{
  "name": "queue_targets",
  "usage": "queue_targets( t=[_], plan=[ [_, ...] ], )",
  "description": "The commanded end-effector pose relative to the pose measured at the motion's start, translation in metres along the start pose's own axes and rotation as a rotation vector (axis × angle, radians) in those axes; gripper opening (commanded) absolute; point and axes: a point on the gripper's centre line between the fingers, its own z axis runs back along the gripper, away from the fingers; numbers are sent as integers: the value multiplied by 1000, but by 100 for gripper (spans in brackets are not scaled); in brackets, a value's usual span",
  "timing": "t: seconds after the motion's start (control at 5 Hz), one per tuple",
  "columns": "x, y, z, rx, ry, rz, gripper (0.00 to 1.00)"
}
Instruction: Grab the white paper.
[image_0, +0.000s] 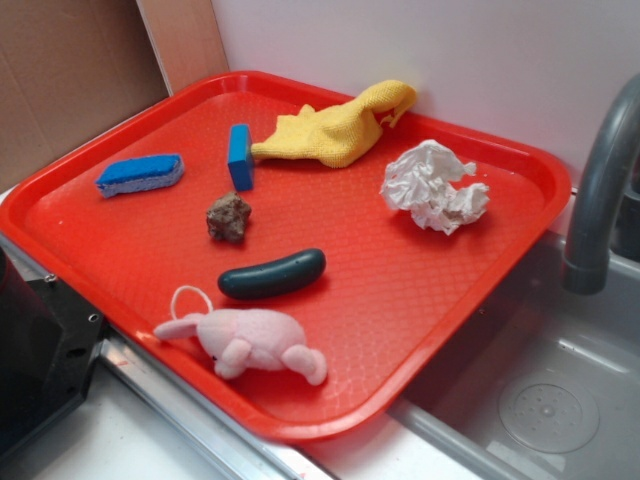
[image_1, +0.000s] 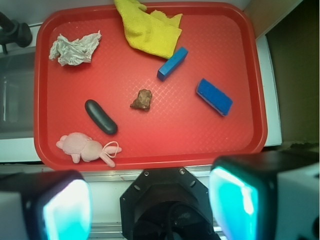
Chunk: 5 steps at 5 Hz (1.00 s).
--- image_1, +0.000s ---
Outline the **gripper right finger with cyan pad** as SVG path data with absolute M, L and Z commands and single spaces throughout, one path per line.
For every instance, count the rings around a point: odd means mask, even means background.
M 212 214 L 229 240 L 317 240 L 320 155 L 265 151 L 217 158 L 209 174 Z

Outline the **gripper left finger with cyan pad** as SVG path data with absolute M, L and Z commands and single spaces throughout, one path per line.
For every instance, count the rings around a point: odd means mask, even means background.
M 89 184 L 75 170 L 0 175 L 2 240 L 87 240 Z

